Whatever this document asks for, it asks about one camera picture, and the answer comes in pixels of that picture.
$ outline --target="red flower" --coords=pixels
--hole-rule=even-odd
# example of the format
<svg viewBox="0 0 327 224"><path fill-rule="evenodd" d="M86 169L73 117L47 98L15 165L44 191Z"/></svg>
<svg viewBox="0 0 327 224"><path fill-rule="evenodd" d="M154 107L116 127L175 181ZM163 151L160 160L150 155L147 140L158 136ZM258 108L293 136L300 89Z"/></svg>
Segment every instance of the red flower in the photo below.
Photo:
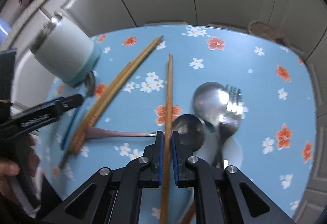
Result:
<svg viewBox="0 0 327 224"><path fill-rule="evenodd" d="M282 148L289 148L291 137L292 131L288 129L286 123L284 123L282 128L276 133L278 150L281 150Z"/></svg>
<svg viewBox="0 0 327 224"><path fill-rule="evenodd" d="M277 65L277 75L282 77L285 82L291 81L291 77L289 76L288 70L280 65Z"/></svg>
<svg viewBox="0 0 327 224"><path fill-rule="evenodd" d="M52 175L57 179L59 176L59 171L57 167L52 166Z"/></svg>
<svg viewBox="0 0 327 224"><path fill-rule="evenodd" d="M107 37L107 35L99 36L98 43L102 42L106 37Z"/></svg>
<svg viewBox="0 0 327 224"><path fill-rule="evenodd" d="M206 42L208 43L208 45L209 45L208 48L210 50L215 50L215 49L224 50L225 49L224 45L226 44L226 41L219 39L216 36L213 36L212 39L208 39Z"/></svg>
<svg viewBox="0 0 327 224"><path fill-rule="evenodd" d="M133 46L136 43L137 37L127 37L127 39L124 41L123 45L126 47Z"/></svg>
<svg viewBox="0 0 327 224"><path fill-rule="evenodd" d="M103 94L103 92L107 89L107 87L105 86L104 83L100 83L98 85L98 87L96 87L94 89L94 93L95 93L95 98L98 99L101 97L101 95Z"/></svg>
<svg viewBox="0 0 327 224"><path fill-rule="evenodd" d="M64 86L63 84L57 89L57 95L61 95L61 93L63 92Z"/></svg>
<svg viewBox="0 0 327 224"><path fill-rule="evenodd" d="M312 159L312 143L310 142L305 142L305 148L302 151L302 157L304 163L307 163L309 159Z"/></svg>
<svg viewBox="0 0 327 224"><path fill-rule="evenodd" d="M158 106L154 111L158 116L158 118L156 118L157 125L159 126L164 125L166 123L166 106ZM182 109L179 106L173 106L173 111L172 111L173 121L181 113L182 113Z"/></svg>

